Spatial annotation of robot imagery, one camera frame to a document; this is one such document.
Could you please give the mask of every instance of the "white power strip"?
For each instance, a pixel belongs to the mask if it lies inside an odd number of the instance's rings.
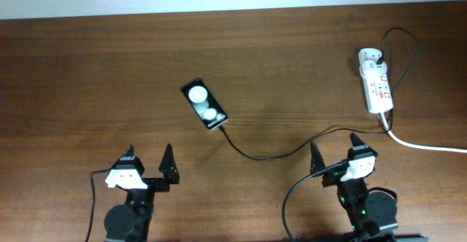
[[[378,59],[381,57],[381,51],[377,49],[366,48],[358,53],[358,60],[360,61],[360,75],[363,78],[363,86],[365,87],[366,103],[368,111],[372,114],[378,114],[382,121],[383,128],[387,134],[406,147],[417,149],[446,151],[446,152],[462,152],[467,153],[466,149],[449,148],[449,147],[430,147],[419,144],[410,144],[397,138],[390,130],[386,122],[385,112],[391,110],[393,105],[393,98],[391,96],[391,89],[387,81],[387,65],[386,62],[377,64]]]
[[[381,57],[381,52],[377,49],[366,48],[358,53],[366,103],[368,111],[372,114],[387,112],[394,107],[387,81],[387,66],[385,62],[377,65],[379,57]]]

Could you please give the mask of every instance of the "white cable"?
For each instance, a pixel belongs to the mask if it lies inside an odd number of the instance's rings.
[[[385,130],[389,129],[389,125],[387,125],[387,122],[386,122],[385,113],[380,113],[379,114],[379,119],[382,121],[382,124],[384,125]],[[406,147],[425,149],[425,150],[434,150],[434,151],[467,153],[467,149],[458,149],[458,148],[449,148],[449,147],[427,147],[427,146],[421,146],[421,145],[418,145],[418,144],[409,144],[409,143],[406,143],[406,142],[400,140],[396,136],[394,136],[394,134],[393,134],[393,132],[391,132],[391,130],[388,130],[387,134],[389,134],[389,136],[392,139],[394,139],[396,142],[398,142],[399,144],[402,144],[402,145],[404,145]]]

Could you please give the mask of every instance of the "black cable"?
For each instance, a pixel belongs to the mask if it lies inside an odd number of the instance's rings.
[[[285,232],[287,233],[287,235],[289,236],[291,241],[296,241],[296,240],[295,240],[295,238],[293,238],[292,233],[290,233],[289,227],[287,226],[287,221],[285,220],[285,206],[287,205],[287,201],[289,200],[290,195],[292,195],[293,191],[295,191],[295,189],[300,184],[305,182],[306,180],[308,180],[310,178],[313,178],[313,177],[322,176],[324,173],[326,173],[326,172],[328,172],[328,171],[330,171],[330,170],[332,170],[332,169],[334,169],[336,167],[339,167],[339,166],[342,166],[342,163],[337,163],[335,165],[328,166],[327,168],[324,168],[321,171],[318,171],[316,173],[312,173],[312,174],[310,174],[308,176],[305,176],[300,181],[298,181],[296,184],[294,184],[293,187],[289,190],[289,192],[285,196],[284,203],[282,203],[282,223],[284,224]]]
[[[337,129],[334,129],[334,130],[330,130],[326,133],[322,133],[318,136],[313,136],[311,137],[310,139],[306,140],[306,142],[304,142],[301,146],[297,147],[295,150],[293,150],[292,152],[288,152],[287,154],[283,154],[283,155],[278,155],[278,156],[275,156],[275,157],[262,157],[262,158],[256,158],[256,157],[251,157],[249,155],[246,155],[245,153],[243,153],[240,149],[238,149],[234,143],[232,143],[232,140],[228,137],[224,127],[221,125],[219,126],[219,130],[224,134],[225,138],[227,139],[228,143],[238,152],[240,153],[241,155],[243,155],[244,157],[248,158],[248,159],[251,159],[251,160],[254,160],[254,161],[266,161],[266,160],[276,160],[276,159],[280,159],[280,158],[284,158],[284,157],[287,157],[287,156],[290,156],[290,155],[293,155],[295,154],[298,150],[302,149],[303,147],[305,147],[307,144],[309,144],[311,141],[314,141],[318,138],[321,138],[323,136],[327,136],[328,134],[332,134],[332,133],[335,133],[337,131],[340,131],[340,130],[348,130],[350,132],[354,132],[354,133],[364,133],[364,134],[383,134],[383,133],[387,133],[389,130],[391,130],[391,127],[389,127],[389,129],[385,130],[385,131],[382,131],[382,132],[365,132],[365,131],[361,131],[361,130],[355,130],[355,129],[351,129],[351,128],[337,128]]]
[[[93,218],[94,218],[94,205],[96,204],[96,190],[94,189],[94,174],[95,173],[107,173],[109,172],[109,169],[105,170],[98,170],[94,171],[90,174],[90,187],[93,190],[93,205],[90,207],[90,218],[89,218],[89,228],[88,228],[88,234],[86,235],[86,240],[85,242],[89,241],[89,236],[90,236],[90,231],[93,228]]]
[[[383,34],[382,38],[381,38],[381,49],[382,49],[382,53],[381,53],[381,57],[378,59],[378,62],[381,61],[384,61],[384,55],[385,55],[385,39],[386,39],[386,36],[391,32],[391,31],[394,31],[394,30],[399,30],[399,31],[403,31],[405,32],[406,34],[412,36],[415,40],[415,43],[417,45],[417,49],[416,49],[416,53],[415,53],[415,57],[414,57],[414,60],[410,63],[407,71],[405,72],[405,74],[396,82],[396,84],[393,86],[393,88],[391,89],[391,95],[394,96],[394,90],[397,88],[397,86],[402,82],[402,80],[405,79],[405,77],[407,76],[407,74],[410,72],[410,70],[412,69],[412,67],[414,66],[415,64],[415,61],[417,60],[418,58],[418,55],[419,55],[419,52],[420,52],[420,43],[418,41],[418,38],[415,34],[413,34],[411,31],[408,31],[406,30],[405,28],[401,28],[401,27],[394,27],[394,28],[390,28],[389,30],[387,30],[385,32],[385,34]],[[280,159],[280,158],[284,158],[284,157],[288,157],[290,155],[293,155],[295,154],[298,150],[302,149],[303,147],[305,147],[307,144],[309,144],[311,141],[314,141],[318,138],[321,138],[323,136],[327,136],[328,134],[331,134],[331,133],[334,133],[334,132],[337,132],[337,131],[340,131],[340,130],[348,130],[350,132],[354,132],[354,133],[363,133],[363,134],[385,134],[387,133],[389,130],[391,130],[393,128],[393,122],[394,122],[394,108],[392,108],[390,110],[390,113],[389,113],[389,117],[387,118],[387,121],[389,121],[390,123],[390,126],[387,130],[384,130],[384,131],[380,131],[380,132],[368,132],[368,131],[361,131],[361,130],[356,130],[356,129],[352,129],[352,128],[337,128],[337,129],[334,129],[334,130],[330,130],[326,133],[322,133],[318,136],[313,136],[311,137],[310,139],[306,140],[306,142],[304,142],[301,146],[297,147],[295,150],[293,150],[292,152],[288,152],[286,154],[283,154],[283,155],[278,155],[278,156],[275,156],[275,157],[261,157],[261,158],[257,158],[257,157],[252,157],[252,156],[249,156],[245,153],[243,153],[238,147],[235,146],[235,144],[232,142],[232,140],[228,137],[226,131],[225,131],[225,128],[221,125],[219,126],[219,130],[224,134],[225,138],[227,139],[228,143],[241,155],[243,155],[244,157],[248,158],[248,159],[251,159],[251,160],[254,160],[254,161],[267,161],[267,160],[276,160],[276,159]]]
[[[387,194],[393,196],[395,202],[397,203],[397,194],[396,194],[394,191],[389,190],[389,189],[384,188],[384,187],[372,187],[372,188],[370,188],[370,189],[368,190],[368,194],[369,194],[370,192],[373,192],[373,191],[382,191],[382,192],[385,192],[385,193],[387,193]]]

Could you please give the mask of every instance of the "electrical outlet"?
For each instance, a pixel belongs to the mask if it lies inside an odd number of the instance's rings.
[[[394,107],[389,82],[387,81],[386,62],[377,64],[380,57],[381,52],[377,49],[366,48],[358,53],[366,103],[368,111],[372,114],[387,112]]]

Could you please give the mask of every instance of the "wooden table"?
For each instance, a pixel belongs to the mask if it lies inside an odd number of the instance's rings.
[[[380,48],[403,26],[420,38],[416,66],[395,92],[394,134],[466,147],[467,3],[420,3],[0,21],[0,236],[3,241],[83,241],[89,173],[129,144],[146,177],[160,176],[167,143],[180,185],[157,194],[150,241],[279,241],[281,206],[309,173],[310,151],[273,162],[236,153],[208,131],[180,87],[202,77],[230,115],[245,152],[288,152],[324,130],[381,130],[358,75],[361,48]],[[387,38],[396,80],[414,54]],[[379,153],[370,186],[399,195],[398,234],[461,241],[467,230],[467,156],[409,149],[362,136]],[[344,159],[348,132],[317,142],[327,164]],[[96,177],[92,241],[125,192]],[[351,230],[336,188],[308,181],[287,217],[296,237]]]

